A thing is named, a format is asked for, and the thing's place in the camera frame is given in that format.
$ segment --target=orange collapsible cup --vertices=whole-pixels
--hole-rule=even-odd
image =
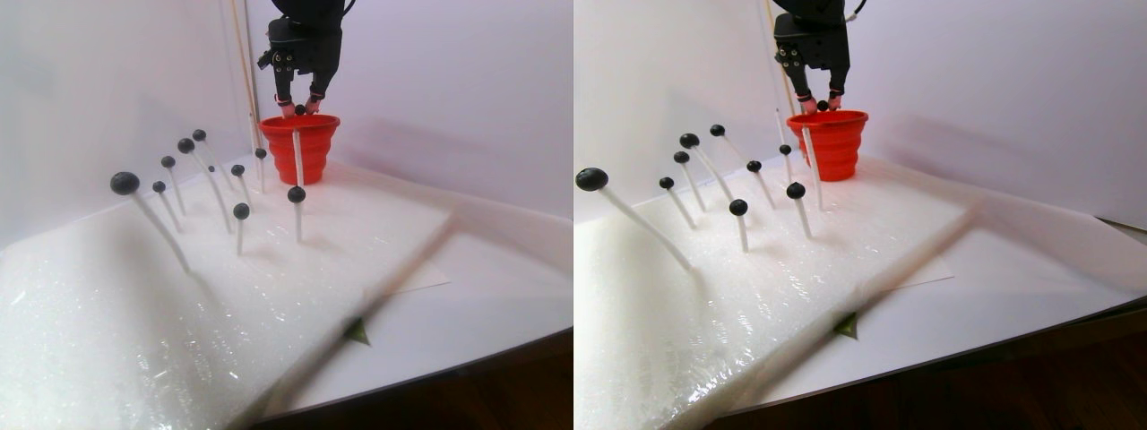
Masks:
[[[295,183],[295,130],[298,130],[299,149],[303,153],[303,185],[322,179],[327,154],[330,153],[330,136],[335,135],[338,124],[338,117],[318,114],[291,118],[272,117],[259,122],[259,130],[267,136],[271,155],[275,157],[279,180],[287,185],[298,185]]]
[[[860,132],[867,120],[868,114],[859,110],[834,110],[794,116],[788,119],[788,126],[801,142],[805,164],[809,164],[809,149],[801,130],[809,126],[812,147],[817,151],[820,180],[833,182],[852,178],[857,173]]]

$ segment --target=green triangle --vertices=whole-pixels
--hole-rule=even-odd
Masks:
[[[844,321],[836,325],[836,327],[833,328],[833,331],[836,331],[837,335],[844,335],[859,341],[859,338],[857,338],[857,313],[853,312],[848,316],[844,316]]]
[[[343,334],[343,337],[370,346],[370,339],[366,337],[366,327],[362,326],[361,318],[354,320],[354,322],[351,323],[351,327],[346,328],[346,333]]]

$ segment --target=white backdrop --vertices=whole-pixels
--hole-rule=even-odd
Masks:
[[[0,248],[150,193],[175,142],[208,131],[219,158],[249,149],[242,71],[224,0],[14,0],[0,14]]]
[[[758,7],[579,1],[574,172],[599,165],[623,197],[654,197],[657,178],[680,177],[663,161],[671,138],[711,122],[767,140],[772,155],[771,112],[787,102],[771,94],[780,73]],[[844,105],[872,116],[865,153],[1147,226],[1145,18],[1147,3],[1132,0],[868,2],[849,26]],[[810,75],[824,97],[827,72]],[[579,193],[575,219],[604,204]]]
[[[322,112],[330,157],[439,188],[570,218],[570,1],[359,1],[343,21]],[[270,1],[251,1],[252,58],[267,49]],[[259,111],[278,115],[274,76],[256,70]],[[296,77],[296,102],[311,75]]]

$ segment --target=foam sheet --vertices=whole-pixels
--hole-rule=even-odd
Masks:
[[[420,198],[418,186],[331,163],[307,187],[297,244],[287,186],[267,179],[266,195],[251,191],[242,257],[203,178],[184,183],[188,216],[175,236],[190,275],[134,204],[6,249],[0,428],[241,424],[276,381],[395,292],[393,276],[421,260],[452,211]],[[219,186],[228,206],[240,201]],[[147,201],[170,222],[157,198]],[[444,281],[415,273],[426,284]]]
[[[802,170],[809,241],[785,197],[783,167],[762,173],[775,210],[754,178],[729,181],[749,203],[749,253],[715,185],[701,189],[707,213],[688,205],[696,230],[669,198],[637,209],[678,243],[692,272],[621,214],[575,228],[577,428],[703,425],[927,263],[978,201],[951,182],[861,158],[853,179],[825,183],[820,211]]]

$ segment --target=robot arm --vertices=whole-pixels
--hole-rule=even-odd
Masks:
[[[773,0],[787,13],[777,17],[773,38],[777,41],[777,62],[793,81],[794,92],[804,112],[816,112],[817,99],[809,88],[804,68],[828,70],[828,102],[820,110],[836,110],[844,95],[844,80],[849,73],[849,36],[845,23],[867,0],[849,16],[844,16],[844,0]]]
[[[327,96],[327,86],[338,71],[343,15],[356,0],[273,0],[283,16],[267,24],[271,49],[259,57],[259,69],[273,65],[275,102],[283,117],[314,114]],[[295,73],[313,73],[306,105],[295,107],[290,83]]]

